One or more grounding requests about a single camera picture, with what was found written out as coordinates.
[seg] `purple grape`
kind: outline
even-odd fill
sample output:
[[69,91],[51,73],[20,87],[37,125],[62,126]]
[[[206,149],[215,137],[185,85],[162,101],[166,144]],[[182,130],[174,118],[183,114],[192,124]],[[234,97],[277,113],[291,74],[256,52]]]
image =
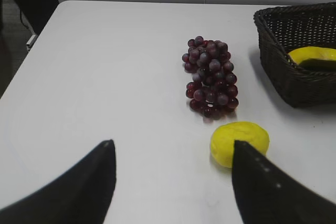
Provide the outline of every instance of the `purple grape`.
[[225,75],[222,71],[218,71],[214,74],[215,79],[218,80],[223,80],[225,78]]
[[221,51],[221,53],[225,54],[227,52],[227,43],[224,42],[220,42],[217,44],[219,50]]
[[196,49],[196,47],[189,47],[189,49],[188,49],[188,54],[190,54],[190,52],[191,52],[192,50],[194,50],[194,49]]
[[210,55],[207,53],[207,52],[203,52],[203,53],[201,53],[201,55],[200,55],[200,57],[199,57],[200,59],[200,61],[202,62],[202,63],[204,63],[204,64],[207,64],[207,63],[209,63],[210,62]]
[[189,106],[193,111],[198,111],[201,106],[201,103],[193,99],[190,101]]
[[213,91],[210,91],[207,95],[206,95],[206,100],[208,101],[208,102],[211,102],[211,103],[213,103],[213,102],[215,102],[216,101],[216,93],[215,92],[213,92]]
[[229,100],[229,102],[227,103],[227,106],[230,109],[235,109],[237,106],[239,105],[238,99],[233,97]]
[[199,73],[193,74],[193,81],[194,82],[201,82],[202,81],[202,77],[200,76]]
[[213,114],[213,108],[212,108],[212,107],[206,106],[206,107],[203,109],[203,115],[204,115],[206,118],[211,118],[212,114]]
[[193,70],[193,68],[194,68],[194,66],[193,66],[190,62],[186,62],[186,63],[184,64],[184,69],[185,69],[185,71],[187,71],[187,72],[191,72],[191,71]]
[[224,69],[224,71],[226,71],[226,72],[232,72],[232,71],[233,71],[233,68],[234,68],[234,66],[233,66],[233,64],[232,64],[231,61],[227,61],[227,62],[225,62],[224,65],[223,65],[223,69]]
[[203,92],[203,90],[201,89],[197,89],[195,92],[194,92],[194,99],[198,102],[201,102],[204,100],[204,97],[205,97],[205,94]]
[[209,55],[213,58],[213,59],[216,59],[218,58],[219,56],[219,51],[217,48],[210,48],[207,50]]
[[238,89],[235,85],[227,87],[226,93],[229,97],[233,98],[238,95]]
[[228,84],[235,84],[237,82],[237,77],[233,73],[228,73],[225,80]]
[[219,94],[217,97],[217,102],[220,105],[226,105],[228,101],[229,101],[229,97],[227,97],[227,95],[225,94]]
[[193,98],[193,97],[194,97],[194,93],[195,93],[195,90],[194,90],[194,89],[187,89],[187,91],[185,92],[185,95],[186,95],[188,98]]
[[195,40],[194,40],[194,39],[190,39],[190,40],[188,41],[188,46],[189,46],[189,47],[194,47],[194,46],[195,46]]
[[189,62],[189,54],[184,54],[184,55],[182,55],[182,60],[183,60],[184,62]]
[[202,45],[202,44],[203,44],[203,41],[204,41],[204,39],[203,39],[202,36],[197,36],[197,37],[195,38],[195,45],[196,45],[196,47]]
[[201,87],[202,87],[202,84],[199,82],[191,81],[187,84],[187,89],[197,90],[197,89],[200,89]]
[[209,64],[209,70],[211,72],[217,72],[221,69],[221,63],[219,60],[213,59]]
[[225,83],[224,80],[217,81],[215,83],[215,86],[216,86],[217,90],[225,90],[226,89],[226,83]]

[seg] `yellow fruit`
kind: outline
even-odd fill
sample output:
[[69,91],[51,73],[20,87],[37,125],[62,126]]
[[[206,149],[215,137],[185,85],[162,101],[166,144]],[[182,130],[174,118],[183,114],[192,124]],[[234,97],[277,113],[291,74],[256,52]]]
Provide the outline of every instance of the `yellow fruit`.
[[336,60],[336,49],[323,47],[302,47],[288,53],[296,64],[305,60]]
[[218,127],[211,137],[211,155],[222,166],[232,167],[235,140],[246,141],[264,155],[269,137],[267,131],[250,122],[228,123]]

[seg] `white table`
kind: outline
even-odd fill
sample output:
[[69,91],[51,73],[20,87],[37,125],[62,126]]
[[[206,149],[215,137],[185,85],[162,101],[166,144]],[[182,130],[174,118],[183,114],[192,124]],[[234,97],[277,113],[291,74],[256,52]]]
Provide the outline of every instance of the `white table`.
[[[0,208],[114,139],[117,186],[106,223],[241,223],[229,170],[209,158],[212,132],[253,121],[268,157],[336,201],[336,107],[293,109],[259,63],[253,13],[266,6],[63,2],[0,99]],[[228,43],[236,117],[189,110],[181,56],[189,38]]]

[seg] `lemon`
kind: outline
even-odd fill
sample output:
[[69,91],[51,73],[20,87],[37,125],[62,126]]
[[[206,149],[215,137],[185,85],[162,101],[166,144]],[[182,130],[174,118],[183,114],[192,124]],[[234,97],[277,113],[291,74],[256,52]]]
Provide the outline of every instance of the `lemon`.
[[218,127],[211,137],[211,155],[222,166],[232,167],[235,140],[246,141],[264,155],[269,137],[267,131],[250,122],[228,123]]

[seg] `wicker basket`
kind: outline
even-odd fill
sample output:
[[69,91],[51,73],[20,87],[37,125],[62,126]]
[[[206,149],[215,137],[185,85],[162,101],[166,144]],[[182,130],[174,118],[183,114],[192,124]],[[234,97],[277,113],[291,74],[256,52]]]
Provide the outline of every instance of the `wicker basket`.
[[254,21],[262,67],[285,102],[292,107],[336,102],[336,71],[309,71],[288,55],[305,46],[336,48],[336,3],[263,9]]

